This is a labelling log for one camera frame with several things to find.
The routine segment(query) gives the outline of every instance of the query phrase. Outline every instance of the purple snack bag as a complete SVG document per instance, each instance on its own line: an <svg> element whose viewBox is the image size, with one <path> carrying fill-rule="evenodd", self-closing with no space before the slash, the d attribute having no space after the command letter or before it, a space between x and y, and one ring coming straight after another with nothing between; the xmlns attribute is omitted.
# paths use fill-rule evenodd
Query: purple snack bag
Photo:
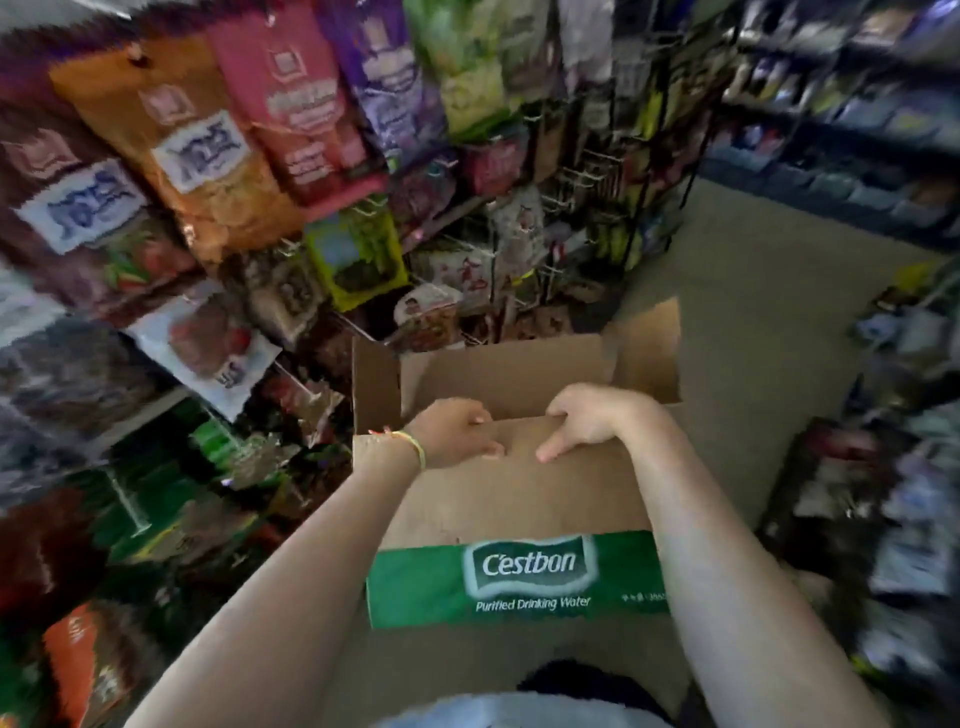
<svg viewBox="0 0 960 728"><path fill-rule="evenodd" d="M444 106L414 56L402 0L321 0L318 17L390 171L437 151Z"/></svg>

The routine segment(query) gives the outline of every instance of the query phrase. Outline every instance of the green label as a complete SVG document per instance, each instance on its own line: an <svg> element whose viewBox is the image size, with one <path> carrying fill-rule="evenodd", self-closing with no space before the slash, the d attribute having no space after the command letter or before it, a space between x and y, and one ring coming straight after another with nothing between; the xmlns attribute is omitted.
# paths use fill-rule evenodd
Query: green label
<svg viewBox="0 0 960 728"><path fill-rule="evenodd" d="M649 531L381 551L367 601L374 627L667 611Z"/></svg>

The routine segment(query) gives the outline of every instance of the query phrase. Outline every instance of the white snack bag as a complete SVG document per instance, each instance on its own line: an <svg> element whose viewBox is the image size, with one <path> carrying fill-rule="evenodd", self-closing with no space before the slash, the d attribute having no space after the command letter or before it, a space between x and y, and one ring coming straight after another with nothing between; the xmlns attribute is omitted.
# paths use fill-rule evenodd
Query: white snack bag
<svg viewBox="0 0 960 728"><path fill-rule="evenodd" d="M127 333L231 422L280 352L209 279L147 314Z"/></svg>

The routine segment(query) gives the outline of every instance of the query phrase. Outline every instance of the orange package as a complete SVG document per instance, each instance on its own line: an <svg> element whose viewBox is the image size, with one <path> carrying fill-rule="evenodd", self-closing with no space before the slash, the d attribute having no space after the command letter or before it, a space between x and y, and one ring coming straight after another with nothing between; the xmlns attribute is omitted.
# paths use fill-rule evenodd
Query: orange package
<svg viewBox="0 0 960 728"><path fill-rule="evenodd" d="M146 40L50 70L54 89L153 186L201 260L274 245L300 231L300 209L276 184L233 109L200 36Z"/></svg>

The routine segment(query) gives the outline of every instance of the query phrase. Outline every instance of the c'estbon logo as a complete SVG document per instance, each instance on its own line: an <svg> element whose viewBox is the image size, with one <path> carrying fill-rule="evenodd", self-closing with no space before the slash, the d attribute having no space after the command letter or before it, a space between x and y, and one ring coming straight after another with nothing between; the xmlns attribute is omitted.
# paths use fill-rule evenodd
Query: c'estbon logo
<svg viewBox="0 0 960 728"><path fill-rule="evenodd" d="M464 583L473 599L575 595L599 575L590 536L486 541L464 549Z"/></svg>

